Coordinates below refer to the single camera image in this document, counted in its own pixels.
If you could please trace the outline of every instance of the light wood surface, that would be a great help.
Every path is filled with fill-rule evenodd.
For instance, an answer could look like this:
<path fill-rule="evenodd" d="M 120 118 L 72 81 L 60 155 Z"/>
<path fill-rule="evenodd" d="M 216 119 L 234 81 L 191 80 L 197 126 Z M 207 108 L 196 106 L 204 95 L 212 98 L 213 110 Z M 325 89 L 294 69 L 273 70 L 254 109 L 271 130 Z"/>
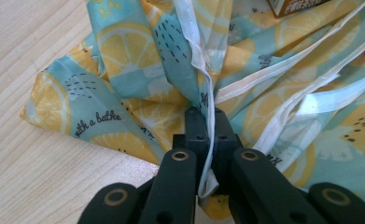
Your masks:
<path fill-rule="evenodd" d="M 19 118 L 36 73 L 91 32 L 82 0 L 0 0 L 0 223 L 76 223 L 102 187 L 158 167 Z M 208 219 L 198 209 L 196 223 Z"/>

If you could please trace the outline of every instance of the metal rivet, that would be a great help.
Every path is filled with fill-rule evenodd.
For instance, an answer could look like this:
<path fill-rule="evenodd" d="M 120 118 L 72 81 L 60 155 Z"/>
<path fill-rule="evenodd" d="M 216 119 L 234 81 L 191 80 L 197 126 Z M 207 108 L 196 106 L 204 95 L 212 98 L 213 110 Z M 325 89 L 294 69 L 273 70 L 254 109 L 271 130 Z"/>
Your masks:
<path fill-rule="evenodd" d="M 189 154 L 184 151 L 176 151 L 171 156 L 175 161 L 185 161 L 188 159 Z"/>
<path fill-rule="evenodd" d="M 251 151 L 242 152 L 241 157 L 244 160 L 248 160 L 248 161 L 255 161 L 259 158 L 258 154 L 256 154 L 255 152 L 251 152 Z"/>
<path fill-rule="evenodd" d="M 115 193 L 120 193 L 121 198 L 119 198 L 117 200 L 113 200 L 111 197 Z M 117 205 L 124 203 L 127 200 L 128 195 L 129 195 L 129 193 L 125 189 L 112 189 L 104 197 L 104 202 L 106 203 L 106 205 L 109 205 L 109 206 L 117 206 Z"/>
<path fill-rule="evenodd" d="M 337 204 L 339 206 L 347 206 L 351 203 L 350 198 L 337 189 L 322 189 L 322 196 L 324 196 L 328 202 Z"/>

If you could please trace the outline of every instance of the wooden floor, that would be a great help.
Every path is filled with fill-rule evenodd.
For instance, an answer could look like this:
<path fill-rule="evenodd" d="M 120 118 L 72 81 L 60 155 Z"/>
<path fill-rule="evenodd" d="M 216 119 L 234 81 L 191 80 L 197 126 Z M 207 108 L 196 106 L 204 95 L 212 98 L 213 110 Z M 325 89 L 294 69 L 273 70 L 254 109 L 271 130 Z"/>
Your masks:
<path fill-rule="evenodd" d="M 140 186 L 147 162 L 19 119 L 35 75 L 91 32 L 85 1 L 0 0 L 0 223 L 76 223 L 114 182 Z M 196 223 L 217 222 L 197 211 Z"/>

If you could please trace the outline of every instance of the cardboard box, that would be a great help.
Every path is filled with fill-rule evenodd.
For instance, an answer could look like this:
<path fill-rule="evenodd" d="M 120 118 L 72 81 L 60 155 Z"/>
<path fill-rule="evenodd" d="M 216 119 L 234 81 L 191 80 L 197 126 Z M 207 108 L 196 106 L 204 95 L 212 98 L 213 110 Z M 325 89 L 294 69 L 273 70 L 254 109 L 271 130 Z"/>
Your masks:
<path fill-rule="evenodd" d="M 276 18 L 287 16 L 302 9 L 320 5 L 329 0 L 268 0 Z"/>

